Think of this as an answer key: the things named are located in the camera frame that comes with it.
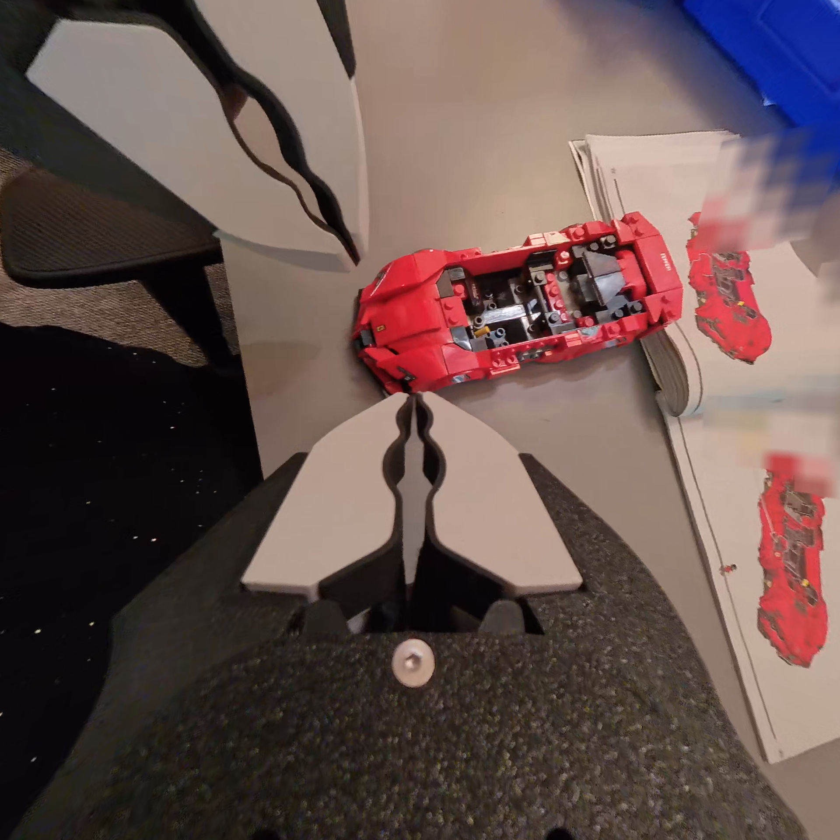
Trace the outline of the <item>lego instruction booklet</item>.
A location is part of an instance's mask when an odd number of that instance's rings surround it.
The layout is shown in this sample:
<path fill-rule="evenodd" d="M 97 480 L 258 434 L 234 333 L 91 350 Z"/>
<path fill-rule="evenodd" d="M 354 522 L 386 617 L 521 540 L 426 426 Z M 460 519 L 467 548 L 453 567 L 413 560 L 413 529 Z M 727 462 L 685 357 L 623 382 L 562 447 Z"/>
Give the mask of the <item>lego instruction booklet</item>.
<path fill-rule="evenodd" d="M 725 131 L 570 142 L 596 219 L 664 236 L 683 314 L 643 346 L 771 763 L 838 740 L 838 262 L 696 242 Z"/>

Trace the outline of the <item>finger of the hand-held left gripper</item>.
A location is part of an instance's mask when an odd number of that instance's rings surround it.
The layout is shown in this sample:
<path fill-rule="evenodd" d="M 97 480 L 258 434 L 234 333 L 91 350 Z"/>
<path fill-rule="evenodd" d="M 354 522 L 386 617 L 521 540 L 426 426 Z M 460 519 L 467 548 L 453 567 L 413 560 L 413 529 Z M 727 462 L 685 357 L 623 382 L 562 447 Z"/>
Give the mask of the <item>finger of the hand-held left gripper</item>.
<path fill-rule="evenodd" d="M 196 21 L 185 59 L 159 19 L 59 18 L 29 66 L 37 89 L 236 242 L 294 266 L 350 270 L 272 125 Z"/>
<path fill-rule="evenodd" d="M 363 257 L 369 183 L 346 3 L 199 1 L 196 21 L 264 110 L 320 220 L 350 257 Z"/>

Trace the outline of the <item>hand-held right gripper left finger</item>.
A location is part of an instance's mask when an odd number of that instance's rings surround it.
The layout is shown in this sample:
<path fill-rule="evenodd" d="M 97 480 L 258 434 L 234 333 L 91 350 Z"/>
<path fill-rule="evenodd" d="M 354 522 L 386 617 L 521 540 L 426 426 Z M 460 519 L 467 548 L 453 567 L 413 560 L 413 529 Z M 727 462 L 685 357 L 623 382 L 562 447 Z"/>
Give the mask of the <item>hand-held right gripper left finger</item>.
<path fill-rule="evenodd" d="M 241 582 L 308 601 L 399 600 L 414 399 L 395 394 L 322 437 L 304 458 Z"/>

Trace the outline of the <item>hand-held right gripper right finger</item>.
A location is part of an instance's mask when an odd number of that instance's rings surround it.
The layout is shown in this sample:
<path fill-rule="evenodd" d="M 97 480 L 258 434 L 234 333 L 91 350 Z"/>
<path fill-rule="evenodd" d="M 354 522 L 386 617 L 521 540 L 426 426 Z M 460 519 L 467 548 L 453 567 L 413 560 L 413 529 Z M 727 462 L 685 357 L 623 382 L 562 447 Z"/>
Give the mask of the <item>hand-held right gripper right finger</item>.
<path fill-rule="evenodd" d="M 417 396 L 416 425 L 433 546 L 512 595 L 579 590 L 581 572 L 518 450 L 434 393 Z"/>

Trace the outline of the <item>blue plastic bin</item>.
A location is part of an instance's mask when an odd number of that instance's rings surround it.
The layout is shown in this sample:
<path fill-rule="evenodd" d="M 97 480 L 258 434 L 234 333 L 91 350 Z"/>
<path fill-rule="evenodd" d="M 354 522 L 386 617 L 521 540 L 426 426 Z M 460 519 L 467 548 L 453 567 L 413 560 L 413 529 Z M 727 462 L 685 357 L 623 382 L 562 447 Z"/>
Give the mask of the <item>blue plastic bin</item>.
<path fill-rule="evenodd" d="M 839 120 L 838 1 L 685 1 L 763 98 L 796 125 Z"/>

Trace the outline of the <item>red lego car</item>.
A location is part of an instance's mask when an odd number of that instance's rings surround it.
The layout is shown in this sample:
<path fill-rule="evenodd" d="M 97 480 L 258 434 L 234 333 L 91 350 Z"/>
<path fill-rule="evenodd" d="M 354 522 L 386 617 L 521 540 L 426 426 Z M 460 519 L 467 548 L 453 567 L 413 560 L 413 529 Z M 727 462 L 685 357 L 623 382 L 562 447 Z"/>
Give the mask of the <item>red lego car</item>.
<path fill-rule="evenodd" d="M 644 215 L 514 248 L 421 249 L 360 291 L 352 344 L 386 394 L 436 392 L 623 347 L 679 320 L 683 286 Z"/>

